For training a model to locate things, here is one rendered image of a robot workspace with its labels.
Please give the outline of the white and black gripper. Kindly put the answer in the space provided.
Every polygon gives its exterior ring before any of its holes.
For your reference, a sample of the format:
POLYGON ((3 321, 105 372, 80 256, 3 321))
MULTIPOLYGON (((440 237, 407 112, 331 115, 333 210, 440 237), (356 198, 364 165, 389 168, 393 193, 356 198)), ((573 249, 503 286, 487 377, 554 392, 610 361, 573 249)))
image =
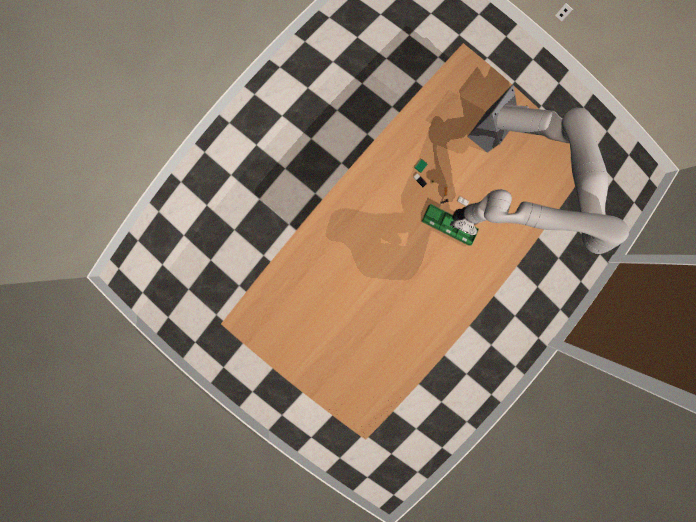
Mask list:
POLYGON ((453 228, 457 228, 469 235, 476 235, 477 230, 474 225, 475 223, 480 222, 476 221, 471 215, 471 208, 474 204, 475 203, 467 205, 466 207, 464 207, 465 209, 462 208, 455 210, 452 216, 452 219, 454 221, 451 221, 449 226, 453 226, 453 228))

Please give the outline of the green three-compartment bin rack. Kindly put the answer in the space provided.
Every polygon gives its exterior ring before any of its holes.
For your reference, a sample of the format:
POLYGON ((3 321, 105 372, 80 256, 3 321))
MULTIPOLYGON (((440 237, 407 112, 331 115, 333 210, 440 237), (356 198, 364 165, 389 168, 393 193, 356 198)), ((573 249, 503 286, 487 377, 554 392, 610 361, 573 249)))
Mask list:
POLYGON ((430 204, 429 206, 427 208, 428 211, 426 210, 426 215, 424 214, 424 217, 421 222, 463 242, 468 246, 473 244, 477 234, 469 235, 457 228, 453 228, 453 226, 449 226, 451 221, 454 221, 452 219, 453 215, 432 204, 430 204))

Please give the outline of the green rectangular block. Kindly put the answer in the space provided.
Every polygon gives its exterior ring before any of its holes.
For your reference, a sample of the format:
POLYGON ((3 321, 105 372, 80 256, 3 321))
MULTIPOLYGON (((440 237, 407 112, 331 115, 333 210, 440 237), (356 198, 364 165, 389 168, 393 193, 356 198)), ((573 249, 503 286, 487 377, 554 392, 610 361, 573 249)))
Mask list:
POLYGON ((427 165, 428 164, 421 159, 420 162, 416 165, 415 169, 421 173, 427 165))

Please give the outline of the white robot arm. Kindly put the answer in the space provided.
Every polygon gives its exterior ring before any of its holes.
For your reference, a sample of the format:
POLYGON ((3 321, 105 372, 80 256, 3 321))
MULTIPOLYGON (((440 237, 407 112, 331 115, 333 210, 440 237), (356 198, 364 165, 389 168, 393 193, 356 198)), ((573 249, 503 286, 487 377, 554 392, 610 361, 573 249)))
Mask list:
POLYGON ((618 217, 605 214, 608 175, 595 140, 589 111, 572 108, 562 119, 552 110, 506 104, 499 111, 497 127, 570 143, 572 174, 580 212, 524 201, 515 213, 509 214, 511 194, 497 189, 472 206, 471 215, 476 221, 582 232, 585 247, 595 254, 606 253, 627 239, 627 224, 618 217))

